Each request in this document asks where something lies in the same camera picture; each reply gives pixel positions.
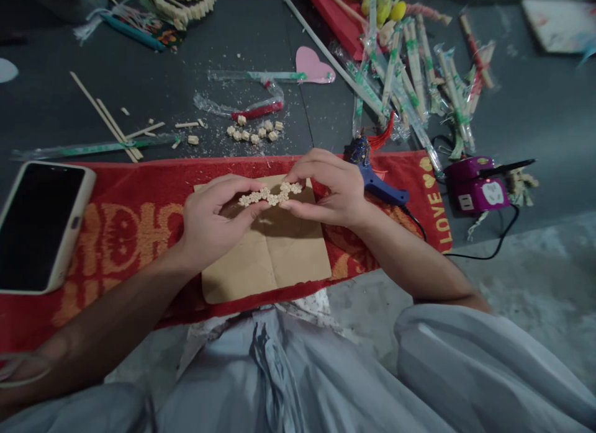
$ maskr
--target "hand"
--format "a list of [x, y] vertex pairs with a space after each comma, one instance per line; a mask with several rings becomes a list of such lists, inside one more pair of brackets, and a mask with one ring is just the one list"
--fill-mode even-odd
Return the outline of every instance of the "hand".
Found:
[[174, 247], [182, 267], [198, 274], [228, 253], [269, 204], [264, 200], [254, 203], [234, 219], [221, 216], [219, 212], [236, 193], [259, 191], [264, 186], [255, 179], [228, 174], [191, 194], [184, 204], [184, 234]]
[[302, 219], [347, 228], [356, 228], [369, 218], [372, 204], [364, 199], [364, 180], [356, 165], [329, 151], [314, 148], [296, 162], [284, 182], [303, 181], [308, 177], [326, 185], [331, 194], [316, 205], [288, 200], [279, 204], [281, 208]]

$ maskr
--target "phone case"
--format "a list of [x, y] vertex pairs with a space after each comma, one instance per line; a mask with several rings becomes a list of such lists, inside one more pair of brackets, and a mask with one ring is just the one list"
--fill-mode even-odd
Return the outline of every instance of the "phone case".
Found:
[[83, 224], [83, 217], [85, 213], [85, 207], [89, 203], [89, 199], [91, 198], [91, 193], [93, 192], [93, 186], [95, 185], [95, 179], [97, 175], [95, 172], [87, 167], [84, 166], [74, 166], [74, 165], [66, 165], [62, 163], [51, 163], [51, 162], [44, 162], [44, 161], [29, 161], [23, 164], [21, 167], [17, 178], [14, 181], [14, 185], [12, 186], [11, 192], [6, 200], [6, 204], [4, 205], [4, 209], [2, 210], [2, 214], [0, 215], [0, 228], [2, 224], [4, 224], [4, 219], [6, 214], [8, 213], [8, 209], [11, 207], [12, 199], [14, 198], [17, 189], [19, 188], [20, 182], [25, 174], [25, 170], [27, 166], [32, 163], [38, 164], [46, 164], [46, 165], [54, 165], [59, 167], [66, 167], [66, 168], [73, 168], [73, 169], [82, 169], [85, 171], [85, 175], [83, 176], [83, 180], [81, 182], [81, 187], [79, 188], [79, 192], [76, 196], [76, 200], [74, 201], [73, 209], [70, 213], [68, 218], [68, 224], [65, 227], [64, 234], [62, 236], [62, 240], [60, 242], [60, 246], [58, 247], [58, 254], [56, 255], [56, 260], [52, 267], [52, 271], [50, 272], [50, 278], [48, 279], [47, 286], [44, 290], [6, 290], [0, 288], [0, 293], [12, 293], [12, 294], [20, 294], [20, 295], [43, 295], [44, 293], [53, 292], [54, 290], [59, 289], [63, 284], [66, 278], [66, 273], [68, 272], [68, 268], [70, 266], [70, 260], [73, 255], [73, 251], [76, 246], [76, 240], [79, 236], [79, 231], [81, 230], [81, 225]]

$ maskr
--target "finger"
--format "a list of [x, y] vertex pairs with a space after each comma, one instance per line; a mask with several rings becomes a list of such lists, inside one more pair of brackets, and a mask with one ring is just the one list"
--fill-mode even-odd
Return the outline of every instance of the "finger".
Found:
[[313, 178], [333, 190], [341, 182], [342, 177], [345, 177], [345, 174], [345, 170], [329, 163], [309, 161], [295, 164], [292, 170], [288, 172], [285, 181], [293, 183], [302, 179]]
[[211, 180], [210, 182], [207, 182], [197, 192], [205, 192], [208, 189], [212, 188], [214, 185], [217, 185], [218, 183], [225, 182], [230, 179], [237, 179], [237, 178], [245, 179], [245, 177], [238, 176], [236, 174], [226, 174], [224, 176], [216, 177], [215, 179]]
[[209, 205], [216, 209], [229, 202], [237, 193], [247, 191], [259, 191], [265, 184], [256, 179], [247, 179], [246, 177], [232, 177], [213, 185], [205, 191], [204, 198]]
[[339, 158], [337, 155], [318, 148], [313, 148], [306, 154], [303, 158], [304, 163], [307, 161], [320, 161], [324, 163], [332, 164], [340, 169], [348, 169], [350, 164], [343, 159]]
[[230, 221], [235, 229], [245, 232], [248, 230], [250, 225], [255, 221], [259, 214], [269, 208], [270, 205], [265, 200], [261, 200], [260, 202], [253, 203], [249, 205], [247, 208], [242, 210], [238, 216]]
[[319, 205], [313, 205], [312, 203], [286, 200], [285, 202], [280, 202], [279, 206], [300, 219], [316, 220], [325, 223], [331, 221], [333, 218], [333, 210]]

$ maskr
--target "pink heart cutout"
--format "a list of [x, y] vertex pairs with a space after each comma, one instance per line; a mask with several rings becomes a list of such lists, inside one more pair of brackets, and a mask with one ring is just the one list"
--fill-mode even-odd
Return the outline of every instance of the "pink heart cutout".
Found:
[[305, 83], [329, 84], [335, 81], [335, 72], [322, 63], [317, 52], [308, 47], [300, 47], [296, 52], [296, 71], [306, 73]]

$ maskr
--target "red tassel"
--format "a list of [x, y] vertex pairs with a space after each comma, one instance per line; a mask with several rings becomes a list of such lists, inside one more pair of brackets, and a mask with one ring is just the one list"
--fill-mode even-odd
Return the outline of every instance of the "red tassel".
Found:
[[387, 128], [383, 131], [381, 135], [368, 137], [368, 143], [371, 145], [371, 151], [376, 151], [381, 149], [385, 142], [391, 137], [391, 130], [393, 129], [393, 119], [395, 117], [395, 111], [391, 112], [391, 118], [389, 119], [389, 123], [387, 123]]

